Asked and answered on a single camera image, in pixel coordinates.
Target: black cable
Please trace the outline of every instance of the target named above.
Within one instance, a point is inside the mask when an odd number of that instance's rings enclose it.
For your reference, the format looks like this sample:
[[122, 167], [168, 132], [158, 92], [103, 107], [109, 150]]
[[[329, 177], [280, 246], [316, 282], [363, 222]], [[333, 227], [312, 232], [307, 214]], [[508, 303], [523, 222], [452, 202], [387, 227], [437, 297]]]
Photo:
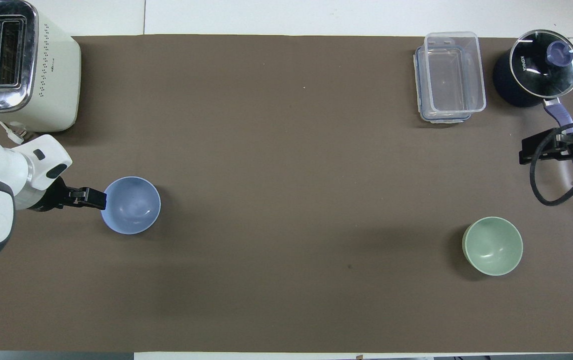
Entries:
[[547, 207], [555, 207], [556, 205], [560, 205], [561, 203], [569, 200], [569, 198], [573, 196], [573, 186], [568, 189], [565, 194], [555, 200], [549, 201], [545, 199], [538, 190], [538, 185], [536, 185], [536, 163], [538, 162], [540, 155], [542, 155], [542, 151], [544, 150], [545, 146], [547, 146], [547, 144], [551, 142], [556, 135], [561, 134], [564, 130], [569, 128], [573, 128], [573, 123], [568, 123], [565, 126], [551, 130], [551, 132], [549, 132], [549, 134], [546, 135], [542, 141], [540, 141], [540, 144], [537, 146], [537, 148], [535, 148], [533, 158], [531, 158], [531, 166], [529, 167], [529, 181], [531, 182], [531, 190], [533, 190], [533, 194], [540, 201], [540, 203], [547, 205]]

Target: pot lid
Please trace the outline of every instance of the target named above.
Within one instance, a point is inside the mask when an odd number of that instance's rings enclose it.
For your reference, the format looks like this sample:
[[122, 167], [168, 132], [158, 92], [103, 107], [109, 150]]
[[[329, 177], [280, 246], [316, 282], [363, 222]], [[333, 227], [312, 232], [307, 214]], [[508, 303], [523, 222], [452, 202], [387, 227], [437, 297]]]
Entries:
[[525, 91], [540, 98], [557, 98], [573, 89], [573, 44], [549, 30], [520, 36], [509, 56], [511, 73]]

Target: toaster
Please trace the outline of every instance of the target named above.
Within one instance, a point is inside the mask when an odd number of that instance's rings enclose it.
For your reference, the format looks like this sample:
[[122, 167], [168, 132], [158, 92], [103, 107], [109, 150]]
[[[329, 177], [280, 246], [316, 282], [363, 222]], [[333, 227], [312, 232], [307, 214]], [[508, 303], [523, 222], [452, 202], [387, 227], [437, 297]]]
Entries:
[[71, 36], [28, 2], [0, 0], [3, 126], [21, 133], [69, 128], [76, 122], [80, 72], [80, 46]]

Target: purple pot handle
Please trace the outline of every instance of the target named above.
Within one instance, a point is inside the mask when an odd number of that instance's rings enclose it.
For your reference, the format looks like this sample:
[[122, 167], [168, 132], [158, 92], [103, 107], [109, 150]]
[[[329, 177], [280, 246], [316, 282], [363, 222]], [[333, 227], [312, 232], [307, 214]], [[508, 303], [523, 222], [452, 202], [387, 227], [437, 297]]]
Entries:
[[[573, 123], [571, 114], [569, 114], [565, 105], [563, 105], [557, 97], [552, 100], [544, 100], [544, 111], [558, 122], [558, 126], [565, 126]], [[567, 129], [566, 133], [573, 134], [573, 127]]]

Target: purple lid knob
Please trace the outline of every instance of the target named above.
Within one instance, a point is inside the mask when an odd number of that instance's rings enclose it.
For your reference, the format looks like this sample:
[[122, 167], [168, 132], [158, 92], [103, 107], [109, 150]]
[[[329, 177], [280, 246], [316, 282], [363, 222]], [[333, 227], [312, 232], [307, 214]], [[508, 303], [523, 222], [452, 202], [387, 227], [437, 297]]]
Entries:
[[571, 64], [573, 60], [573, 50], [571, 46], [561, 39], [549, 44], [546, 48], [546, 62], [559, 67]]

